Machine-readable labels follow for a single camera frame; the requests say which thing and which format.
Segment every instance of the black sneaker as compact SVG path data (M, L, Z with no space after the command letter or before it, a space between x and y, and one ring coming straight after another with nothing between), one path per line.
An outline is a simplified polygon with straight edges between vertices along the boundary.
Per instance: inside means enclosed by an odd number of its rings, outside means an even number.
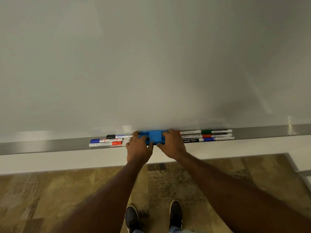
M181 204L178 200L173 200L169 208L169 229L172 226L178 227L181 229L183 224L183 211L181 209Z
M142 231L137 210L133 205L129 205L125 210L125 224L129 233L133 233L134 230Z

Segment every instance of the jeans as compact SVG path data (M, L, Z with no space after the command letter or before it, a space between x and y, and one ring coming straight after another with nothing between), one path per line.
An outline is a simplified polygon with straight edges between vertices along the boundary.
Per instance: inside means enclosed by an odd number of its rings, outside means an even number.
M172 226L170 229L169 229L169 233L190 233L191 231L188 231L188 230L181 230L180 228L178 227L175 227L175 226ZM134 230L133 233L144 233L143 231L140 231L140 230Z

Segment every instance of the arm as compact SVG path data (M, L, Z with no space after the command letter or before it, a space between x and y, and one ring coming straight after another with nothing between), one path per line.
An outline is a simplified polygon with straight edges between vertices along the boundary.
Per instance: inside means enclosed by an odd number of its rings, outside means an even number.
M153 144L134 132L126 144L127 164L94 196L87 199L55 232L116 232L122 227L128 199L142 166L149 160Z
M179 162L234 232L310 232L311 221L273 196L249 186L189 153L178 132L163 133L158 147Z

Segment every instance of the wooden floor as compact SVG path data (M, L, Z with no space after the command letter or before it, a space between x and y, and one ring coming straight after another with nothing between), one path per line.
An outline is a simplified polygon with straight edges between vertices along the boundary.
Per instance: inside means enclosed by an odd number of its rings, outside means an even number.
M208 160L236 178L263 189L311 218L311 194L284 155ZM0 233L49 232L121 167L0 177ZM178 163L145 165L129 203L138 208L145 232L167 232L169 204L183 207L183 228L231 232ZM127 232L123 224L122 232Z

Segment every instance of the whiteboard surface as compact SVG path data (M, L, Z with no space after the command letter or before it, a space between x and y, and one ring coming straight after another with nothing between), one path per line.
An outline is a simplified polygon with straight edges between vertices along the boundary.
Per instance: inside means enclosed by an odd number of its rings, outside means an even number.
M1 0L0 142L311 123L311 0Z

